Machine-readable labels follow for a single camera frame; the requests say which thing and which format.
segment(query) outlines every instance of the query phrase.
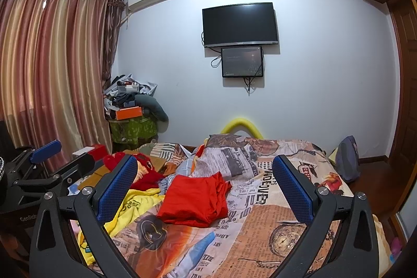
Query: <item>red box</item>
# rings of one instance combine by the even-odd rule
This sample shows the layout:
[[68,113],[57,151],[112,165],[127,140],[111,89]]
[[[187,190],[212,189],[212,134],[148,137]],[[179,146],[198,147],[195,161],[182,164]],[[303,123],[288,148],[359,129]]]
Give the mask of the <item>red box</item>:
[[107,149],[104,145],[93,144],[91,147],[93,147],[94,150],[88,151],[87,153],[93,156],[95,162],[108,156]]

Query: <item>cardboard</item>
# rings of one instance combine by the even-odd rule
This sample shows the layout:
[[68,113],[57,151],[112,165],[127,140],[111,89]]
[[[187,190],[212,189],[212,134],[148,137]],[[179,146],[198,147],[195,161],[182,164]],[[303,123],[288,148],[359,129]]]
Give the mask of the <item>cardboard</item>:
[[106,173],[110,173],[108,168],[106,168],[104,165],[101,166],[96,171],[94,171],[94,173],[90,177],[88,177],[80,185],[78,185],[78,190],[81,191],[86,186],[95,187],[97,183],[100,181],[101,177],[103,177]]

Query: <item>blue gripper pad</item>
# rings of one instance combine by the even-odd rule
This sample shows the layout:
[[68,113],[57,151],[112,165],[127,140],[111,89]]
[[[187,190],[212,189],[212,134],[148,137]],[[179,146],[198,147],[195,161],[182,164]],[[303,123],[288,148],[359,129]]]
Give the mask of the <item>blue gripper pad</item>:
[[40,164],[59,153],[61,149],[62,145],[59,140],[51,141],[49,144],[33,151],[30,157],[30,162],[32,164]]
[[97,211],[99,223],[104,224],[113,220],[137,173],[138,162],[135,157],[130,156],[99,199]]
[[313,206],[311,199],[288,166],[293,165],[291,163],[289,163],[289,165],[285,164],[281,156],[277,156],[272,162],[272,173],[292,209],[295,218],[297,218],[300,223],[310,225],[313,221]]

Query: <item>metal screw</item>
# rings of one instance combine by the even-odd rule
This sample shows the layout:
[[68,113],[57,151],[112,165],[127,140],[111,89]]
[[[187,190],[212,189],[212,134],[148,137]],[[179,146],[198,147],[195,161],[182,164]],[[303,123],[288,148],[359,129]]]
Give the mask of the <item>metal screw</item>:
[[53,193],[52,192],[46,192],[44,195],[43,195],[43,197],[46,199],[46,200],[48,200],[48,199],[51,199],[52,198],[52,196],[53,196]]
[[93,188],[91,186],[86,186],[81,190],[81,193],[85,196],[89,195],[91,192],[93,192]]
[[324,186],[320,186],[317,191],[322,195],[322,196],[327,196],[329,194],[329,189],[325,188]]
[[360,200],[365,200],[366,199],[366,194],[364,194],[363,192],[358,192],[357,196]]

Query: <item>newspaper print bedspread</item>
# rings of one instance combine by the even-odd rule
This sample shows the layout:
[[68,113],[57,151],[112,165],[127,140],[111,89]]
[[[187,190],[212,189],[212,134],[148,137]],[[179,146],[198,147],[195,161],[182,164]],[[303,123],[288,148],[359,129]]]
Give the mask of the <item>newspaper print bedspread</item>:
[[[272,161],[281,154],[316,186],[326,186],[336,195],[353,195],[312,143],[212,135],[191,176],[220,171],[231,181],[228,217],[209,228],[168,225],[156,217],[157,205],[120,231],[114,243],[141,278],[269,277],[305,229],[272,175]],[[332,223],[310,270],[322,265],[337,225]],[[390,251],[377,220],[376,226],[382,276],[390,266]],[[97,264],[93,268],[100,271]]]

